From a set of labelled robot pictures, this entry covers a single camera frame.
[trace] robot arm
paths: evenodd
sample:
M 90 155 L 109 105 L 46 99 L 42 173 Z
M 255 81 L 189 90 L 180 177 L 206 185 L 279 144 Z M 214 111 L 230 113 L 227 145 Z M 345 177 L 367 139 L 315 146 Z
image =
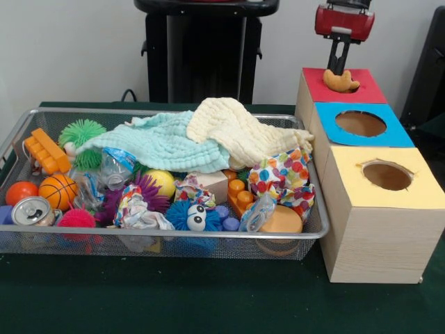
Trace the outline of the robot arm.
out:
M 375 15 L 368 11 L 371 0 L 327 0 L 320 5 L 315 17 L 315 32 L 332 40 L 327 68 L 342 75 L 351 43 L 364 42 L 371 32 Z M 343 53 L 337 57 L 337 47 L 344 43 Z

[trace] metal basket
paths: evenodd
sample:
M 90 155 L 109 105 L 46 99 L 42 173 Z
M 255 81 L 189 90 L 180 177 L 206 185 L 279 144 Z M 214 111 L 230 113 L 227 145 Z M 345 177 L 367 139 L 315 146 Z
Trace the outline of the metal basket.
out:
M 22 142 L 31 131 L 41 127 L 57 139 L 64 127 L 81 118 L 95 120 L 108 130 L 131 117 L 156 115 L 156 111 L 104 109 L 40 108 L 25 113 L 0 148 L 0 204 L 7 189 L 16 181 L 29 180 L 30 163 Z M 301 128 L 293 116 L 255 115 L 260 122 L 283 128 Z M 313 163 L 308 165 L 316 200 L 302 233 L 193 232 L 161 230 L 123 230 L 104 228 L 58 228 L 0 225 L 0 253 L 67 255 L 113 255 L 155 257 L 214 257 L 233 259 L 301 260 L 316 239 L 329 229 L 326 207 Z M 147 248 L 142 245 L 154 245 Z

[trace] googly eye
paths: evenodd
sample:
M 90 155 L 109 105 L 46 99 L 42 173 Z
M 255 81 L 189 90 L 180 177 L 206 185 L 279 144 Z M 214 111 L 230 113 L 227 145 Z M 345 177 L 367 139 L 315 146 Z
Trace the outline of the googly eye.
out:
M 197 214 L 198 216 L 202 217 L 202 219 L 205 221 L 206 217 L 207 217 L 207 213 L 206 213 L 206 209 L 204 206 L 196 204 L 196 205 L 192 205 L 191 207 L 188 208 L 187 211 L 188 216 L 192 216 Z
M 206 227 L 206 209 L 202 205 L 192 205 L 188 211 L 187 226 L 191 231 L 201 232 Z
M 187 218 L 187 226 L 190 231 L 201 232 L 204 231 L 206 227 L 206 222 L 201 216 L 189 216 Z

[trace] toy basketball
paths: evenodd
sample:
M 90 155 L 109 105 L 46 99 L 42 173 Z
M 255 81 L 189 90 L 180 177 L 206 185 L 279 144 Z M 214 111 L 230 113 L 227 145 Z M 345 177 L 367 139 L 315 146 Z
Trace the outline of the toy basketball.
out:
M 62 174 L 47 177 L 39 187 L 39 196 L 46 198 L 53 209 L 62 211 L 70 208 L 76 194 L 76 182 Z

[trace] stacked wooden boxes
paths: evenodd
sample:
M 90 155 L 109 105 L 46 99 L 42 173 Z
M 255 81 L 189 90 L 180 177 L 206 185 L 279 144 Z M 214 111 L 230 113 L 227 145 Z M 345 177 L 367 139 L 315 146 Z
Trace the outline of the stacked wooden boxes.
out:
M 445 193 L 370 72 L 351 72 L 355 93 L 329 90 L 323 70 L 309 68 L 298 91 L 331 221 L 327 273 L 336 283 L 417 283 L 445 228 Z

